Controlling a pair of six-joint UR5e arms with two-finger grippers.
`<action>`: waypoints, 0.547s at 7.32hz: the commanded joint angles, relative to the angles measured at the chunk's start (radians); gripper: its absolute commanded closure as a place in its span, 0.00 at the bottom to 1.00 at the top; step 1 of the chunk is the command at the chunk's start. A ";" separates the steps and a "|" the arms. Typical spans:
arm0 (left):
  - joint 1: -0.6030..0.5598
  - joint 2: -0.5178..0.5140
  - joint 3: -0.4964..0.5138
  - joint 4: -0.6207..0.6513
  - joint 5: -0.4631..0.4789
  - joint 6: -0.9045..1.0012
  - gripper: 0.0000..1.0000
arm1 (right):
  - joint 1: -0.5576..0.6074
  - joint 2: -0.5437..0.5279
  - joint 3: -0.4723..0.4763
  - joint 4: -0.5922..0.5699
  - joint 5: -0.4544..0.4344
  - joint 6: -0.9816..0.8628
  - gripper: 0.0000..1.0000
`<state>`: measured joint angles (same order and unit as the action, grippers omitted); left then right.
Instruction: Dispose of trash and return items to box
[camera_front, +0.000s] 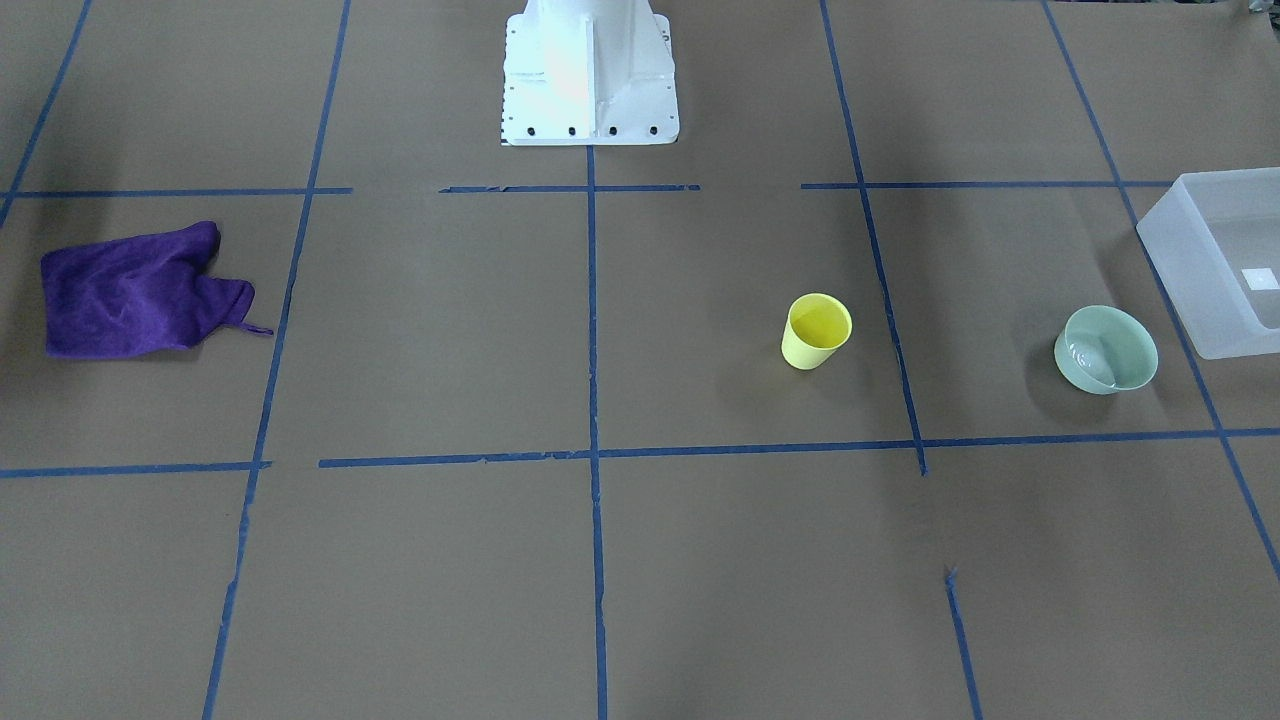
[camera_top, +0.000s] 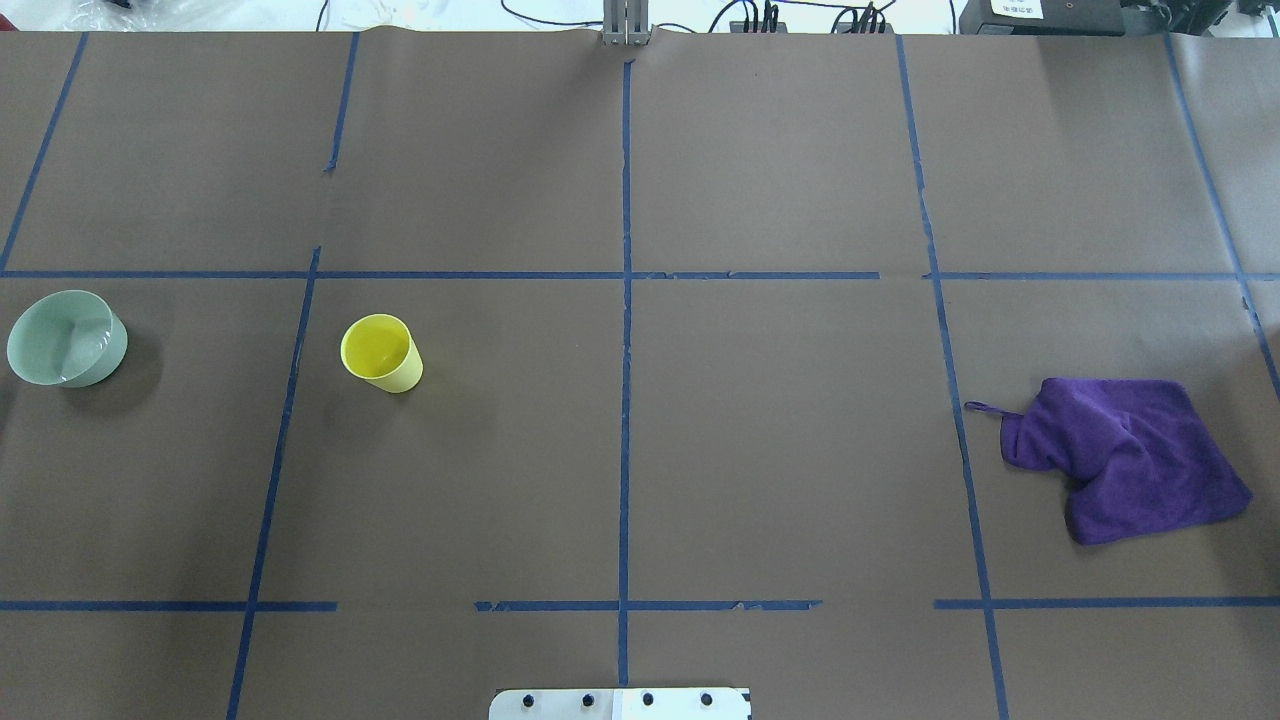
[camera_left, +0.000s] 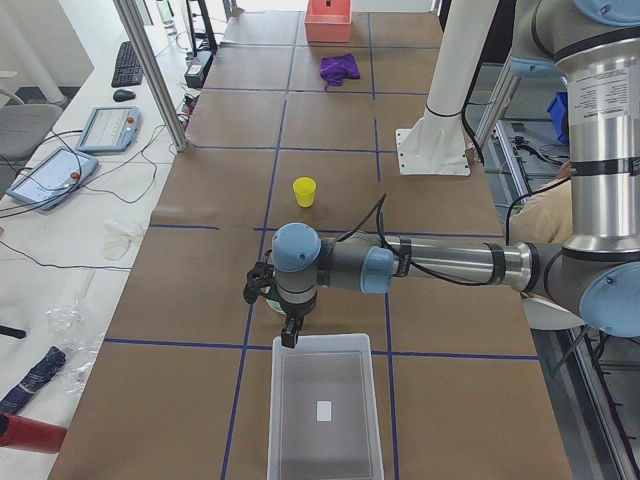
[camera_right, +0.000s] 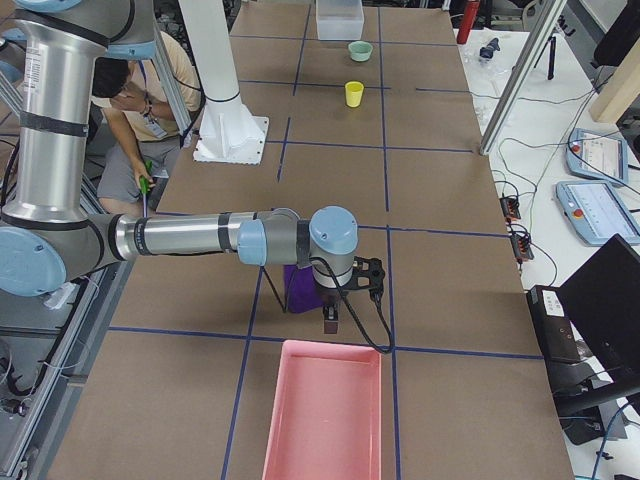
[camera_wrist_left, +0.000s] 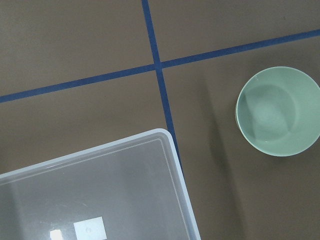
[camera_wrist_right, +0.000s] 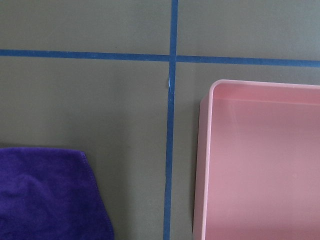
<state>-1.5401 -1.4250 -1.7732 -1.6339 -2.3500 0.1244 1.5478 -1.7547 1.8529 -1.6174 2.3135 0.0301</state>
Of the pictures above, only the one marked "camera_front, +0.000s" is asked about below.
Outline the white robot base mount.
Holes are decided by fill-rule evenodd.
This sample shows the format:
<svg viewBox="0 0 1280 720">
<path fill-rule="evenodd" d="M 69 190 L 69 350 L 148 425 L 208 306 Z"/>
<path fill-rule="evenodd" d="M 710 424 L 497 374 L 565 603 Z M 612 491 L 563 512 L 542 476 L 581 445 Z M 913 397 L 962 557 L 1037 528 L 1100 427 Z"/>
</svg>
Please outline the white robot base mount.
<svg viewBox="0 0 1280 720">
<path fill-rule="evenodd" d="M 671 24 L 650 3 L 529 1 L 504 41 L 503 145 L 677 142 Z"/>
</svg>

